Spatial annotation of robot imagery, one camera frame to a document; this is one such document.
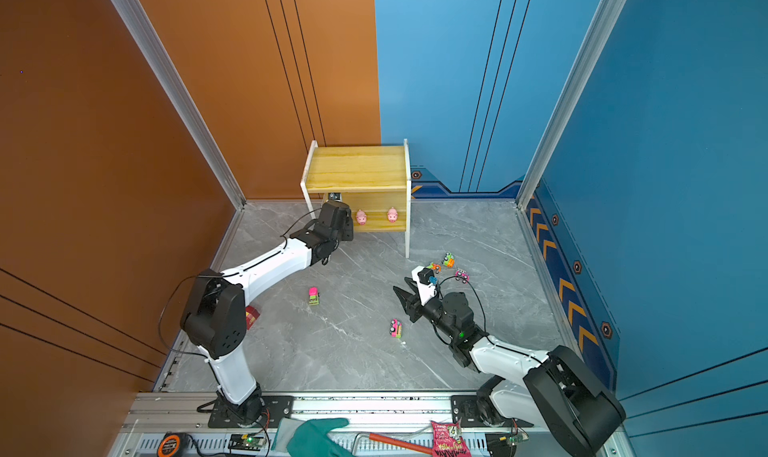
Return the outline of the green truck pink tank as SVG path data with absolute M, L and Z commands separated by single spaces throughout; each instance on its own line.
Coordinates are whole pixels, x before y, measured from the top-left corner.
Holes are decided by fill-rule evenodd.
M 319 304 L 319 289 L 317 287 L 311 287 L 308 292 L 308 303 L 310 306 L 316 306 Z

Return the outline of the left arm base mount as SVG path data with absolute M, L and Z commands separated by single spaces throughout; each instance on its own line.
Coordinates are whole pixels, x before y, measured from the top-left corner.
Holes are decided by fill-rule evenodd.
M 289 395 L 256 395 L 235 405 L 218 394 L 215 401 L 203 404 L 198 410 L 210 410 L 209 428 L 277 428 L 292 414 L 294 398 Z

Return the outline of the pink pig toy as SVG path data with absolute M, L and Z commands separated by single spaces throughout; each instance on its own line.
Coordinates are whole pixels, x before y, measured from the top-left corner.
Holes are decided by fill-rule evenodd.
M 396 208 L 391 207 L 387 212 L 387 219 L 390 223 L 395 223 L 398 221 L 399 213 Z
M 367 223 L 367 214 L 363 210 L 357 211 L 356 222 L 360 226 L 364 226 Z

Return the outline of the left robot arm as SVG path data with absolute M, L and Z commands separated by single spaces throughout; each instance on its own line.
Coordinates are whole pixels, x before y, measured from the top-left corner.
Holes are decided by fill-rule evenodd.
M 354 237 L 349 206 L 329 201 L 319 215 L 283 237 L 283 242 L 240 266 L 198 274 L 180 318 L 187 335 L 210 366 L 217 382 L 215 411 L 241 427 L 263 422 L 261 387 L 243 350 L 246 308 L 283 279 L 317 263 L 325 265 L 343 241 Z

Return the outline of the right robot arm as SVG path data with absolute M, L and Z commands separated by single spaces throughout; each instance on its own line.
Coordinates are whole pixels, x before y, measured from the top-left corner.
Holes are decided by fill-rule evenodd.
M 625 409 L 571 348 L 536 351 L 496 338 L 476 323 L 466 295 L 443 293 L 427 268 L 405 283 L 393 292 L 408 319 L 426 320 L 460 366 L 489 375 L 476 392 L 483 422 L 544 428 L 571 456 L 596 455 L 622 426 Z

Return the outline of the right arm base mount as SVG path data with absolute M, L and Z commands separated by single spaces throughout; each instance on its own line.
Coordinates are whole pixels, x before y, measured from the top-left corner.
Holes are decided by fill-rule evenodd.
M 528 421 L 503 417 L 493 408 L 489 399 L 481 399 L 475 394 L 452 395 L 450 406 L 452 422 L 463 428 L 519 427 L 527 430 L 533 427 Z

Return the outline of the pink green toy car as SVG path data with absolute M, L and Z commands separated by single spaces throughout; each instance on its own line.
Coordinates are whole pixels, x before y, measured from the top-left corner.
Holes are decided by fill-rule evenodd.
M 398 319 L 393 319 L 391 321 L 390 334 L 396 339 L 402 338 L 402 324 Z

